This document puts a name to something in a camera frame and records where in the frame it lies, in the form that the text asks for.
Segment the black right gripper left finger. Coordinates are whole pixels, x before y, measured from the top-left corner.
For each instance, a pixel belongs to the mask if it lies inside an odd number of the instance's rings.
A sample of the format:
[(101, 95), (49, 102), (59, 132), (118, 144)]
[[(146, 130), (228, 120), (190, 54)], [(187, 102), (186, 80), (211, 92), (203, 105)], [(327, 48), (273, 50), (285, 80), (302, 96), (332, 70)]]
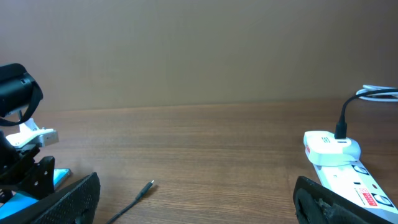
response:
[(1, 220), (1, 224), (92, 224), (100, 200), (96, 172)]

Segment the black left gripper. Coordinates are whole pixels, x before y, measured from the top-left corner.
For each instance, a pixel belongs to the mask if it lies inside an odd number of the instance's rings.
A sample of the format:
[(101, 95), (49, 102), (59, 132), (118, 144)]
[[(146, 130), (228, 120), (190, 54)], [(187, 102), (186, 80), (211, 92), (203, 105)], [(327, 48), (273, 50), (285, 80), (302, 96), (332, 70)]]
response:
[(40, 152), (35, 144), (16, 149), (1, 131), (1, 190), (10, 190), (41, 200), (55, 192), (53, 174), (55, 158), (43, 157), (35, 163)]

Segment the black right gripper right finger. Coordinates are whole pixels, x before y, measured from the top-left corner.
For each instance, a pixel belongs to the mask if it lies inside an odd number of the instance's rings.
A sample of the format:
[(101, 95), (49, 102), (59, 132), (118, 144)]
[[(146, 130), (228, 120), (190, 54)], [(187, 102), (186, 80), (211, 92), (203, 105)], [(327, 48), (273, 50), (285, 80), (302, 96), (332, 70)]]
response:
[(391, 224), (305, 176), (297, 178), (292, 198), (300, 224)]

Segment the smartphone with teal screen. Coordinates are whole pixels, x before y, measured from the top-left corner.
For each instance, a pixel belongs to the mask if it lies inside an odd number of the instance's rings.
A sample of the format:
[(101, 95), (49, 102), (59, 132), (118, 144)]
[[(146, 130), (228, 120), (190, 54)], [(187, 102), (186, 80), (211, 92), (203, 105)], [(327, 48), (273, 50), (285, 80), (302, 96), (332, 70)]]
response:
[[(70, 169), (55, 169), (53, 184), (57, 190), (71, 175)], [(38, 200), (22, 194), (15, 194), (8, 202), (1, 206), (1, 219), (9, 217), (21, 210), (37, 203)]]

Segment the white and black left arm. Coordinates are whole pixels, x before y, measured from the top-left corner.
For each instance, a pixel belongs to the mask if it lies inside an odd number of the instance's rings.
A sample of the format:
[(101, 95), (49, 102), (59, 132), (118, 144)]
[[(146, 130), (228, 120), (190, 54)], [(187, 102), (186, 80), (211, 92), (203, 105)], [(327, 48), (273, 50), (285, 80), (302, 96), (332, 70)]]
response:
[[(23, 65), (1, 65), (2, 127), (28, 122), (43, 97), (39, 84)], [(45, 156), (36, 162), (34, 157), (39, 152), (37, 144), (28, 142), (15, 146), (1, 132), (1, 203), (9, 201), (14, 192), (37, 200), (55, 192), (55, 158)]]

